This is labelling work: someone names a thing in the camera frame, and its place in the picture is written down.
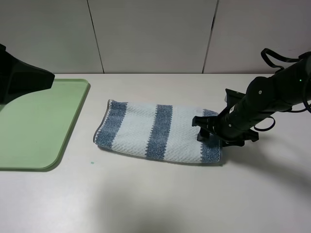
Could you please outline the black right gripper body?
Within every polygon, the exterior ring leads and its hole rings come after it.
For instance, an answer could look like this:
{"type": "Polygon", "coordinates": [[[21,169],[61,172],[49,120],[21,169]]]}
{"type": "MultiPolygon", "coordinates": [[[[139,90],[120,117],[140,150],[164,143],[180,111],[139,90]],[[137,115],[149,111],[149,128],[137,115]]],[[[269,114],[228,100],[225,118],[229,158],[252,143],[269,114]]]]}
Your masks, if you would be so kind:
{"type": "Polygon", "coordinates": [[[213,129],[222,141],[223,147],[245,145],[245,141],[256,142],[259,140],[259,133],[251,129],[244,129],[237,125],[234,117],[230,117],[231,107],[226,107],[216,117],[213,129]]]}

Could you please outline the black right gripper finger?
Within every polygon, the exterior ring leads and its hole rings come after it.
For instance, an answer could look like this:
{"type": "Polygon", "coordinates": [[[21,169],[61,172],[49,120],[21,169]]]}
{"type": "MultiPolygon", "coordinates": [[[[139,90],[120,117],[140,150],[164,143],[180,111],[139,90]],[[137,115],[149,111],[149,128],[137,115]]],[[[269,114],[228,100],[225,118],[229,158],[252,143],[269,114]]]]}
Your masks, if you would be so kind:
{"type": "Polygon", "coordinates": [[[211,142],[212,140],[216,140],[216,137],[208,132],[204,128],[200,128],[200,131],[197,135],[197,141],[199,142],[211,142]]]}
{"type": "Polygon", "coordinates": [[[220,126],[218,116],[195,116],[192,119],[191,125],[193,127],[200,127],[203,129],[216,129],[220,126]]]}

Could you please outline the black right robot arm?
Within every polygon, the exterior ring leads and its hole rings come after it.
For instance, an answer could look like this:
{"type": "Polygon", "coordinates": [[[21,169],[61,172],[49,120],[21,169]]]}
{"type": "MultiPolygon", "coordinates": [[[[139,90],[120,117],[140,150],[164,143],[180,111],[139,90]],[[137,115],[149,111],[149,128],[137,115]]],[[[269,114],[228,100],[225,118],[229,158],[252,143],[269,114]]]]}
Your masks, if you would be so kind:
{"type": "Polygon", "coordinates": [[[270,49],[261,53],[263,60],[277,71],[271,77],[256,77],[246,93],[226,89],[226,107],[217,116],[195,116],[193,126],[199,126],[197,140],[207,142],[211,135],[223,146],[244,146],[256,142],[260,128],[256,125],[276,112],[293,113],[292,107],[304,104],[303,112],[311,105],[311,53],[287,58],[270,49]]]}

